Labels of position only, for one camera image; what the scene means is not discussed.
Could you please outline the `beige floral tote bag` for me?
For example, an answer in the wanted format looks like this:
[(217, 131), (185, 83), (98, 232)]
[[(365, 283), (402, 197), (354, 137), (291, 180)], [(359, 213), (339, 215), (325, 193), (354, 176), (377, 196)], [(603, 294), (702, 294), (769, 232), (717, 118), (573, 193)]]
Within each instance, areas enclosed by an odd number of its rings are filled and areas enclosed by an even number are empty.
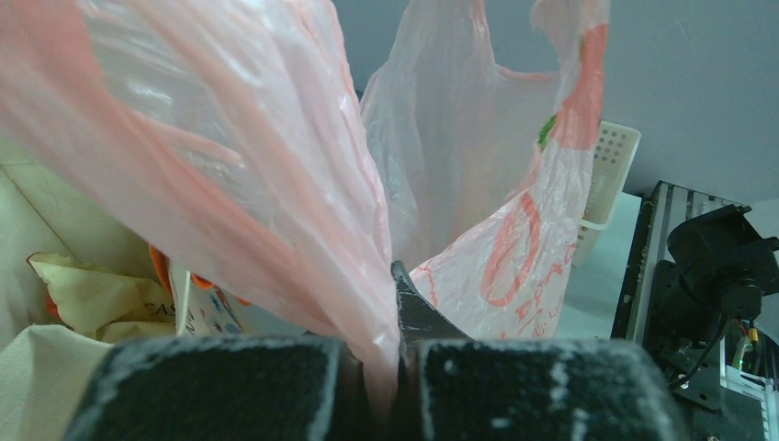
[(1, 437), (58, 440), (113, 344), (302, 329), (172, 263), (1, 143)]

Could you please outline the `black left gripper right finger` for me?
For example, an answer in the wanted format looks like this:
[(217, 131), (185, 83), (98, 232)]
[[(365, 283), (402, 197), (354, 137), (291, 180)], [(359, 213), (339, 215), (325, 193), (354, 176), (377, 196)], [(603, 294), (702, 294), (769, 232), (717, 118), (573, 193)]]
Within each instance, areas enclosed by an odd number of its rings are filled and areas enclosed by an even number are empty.
[(390, 268), (401, 330), (393, 440), (687, 440), (665, 382), (621, 340), (475, 340)]

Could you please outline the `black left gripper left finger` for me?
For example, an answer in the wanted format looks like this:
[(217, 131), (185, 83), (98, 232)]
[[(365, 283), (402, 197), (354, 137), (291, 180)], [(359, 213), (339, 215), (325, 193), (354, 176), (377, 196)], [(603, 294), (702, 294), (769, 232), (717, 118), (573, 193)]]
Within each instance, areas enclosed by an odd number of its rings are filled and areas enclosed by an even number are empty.
[(345, 344), (299, 337), (154, 337), (95, 369), (67, 440), (364, 440), (372, 416)]

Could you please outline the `red orange chip bag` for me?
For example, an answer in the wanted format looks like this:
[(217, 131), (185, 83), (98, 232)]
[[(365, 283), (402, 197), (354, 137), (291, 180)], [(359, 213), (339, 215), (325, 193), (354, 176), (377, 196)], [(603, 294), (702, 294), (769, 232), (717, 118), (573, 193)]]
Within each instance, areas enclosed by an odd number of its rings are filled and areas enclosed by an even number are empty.
[(175, 334), (175, 302), (155, 281), (53, 253), (27, 263), (45, 285), (47, 313), (77, 334), (111, 344)]

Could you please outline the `pink plastic bag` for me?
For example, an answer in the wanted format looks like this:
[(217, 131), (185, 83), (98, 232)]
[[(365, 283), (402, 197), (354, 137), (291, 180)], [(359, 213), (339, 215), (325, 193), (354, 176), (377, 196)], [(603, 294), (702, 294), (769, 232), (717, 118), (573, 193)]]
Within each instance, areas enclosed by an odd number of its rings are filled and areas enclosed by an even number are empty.
[(411, 1), (353, 88), (330, 1), (4, 1), (1, 131), (174, 262), (398, 388), (390, 262), (481, 338), (551, 336), (593, 171), (607, 1), (538, 1), (554, 73), (481, 1)]

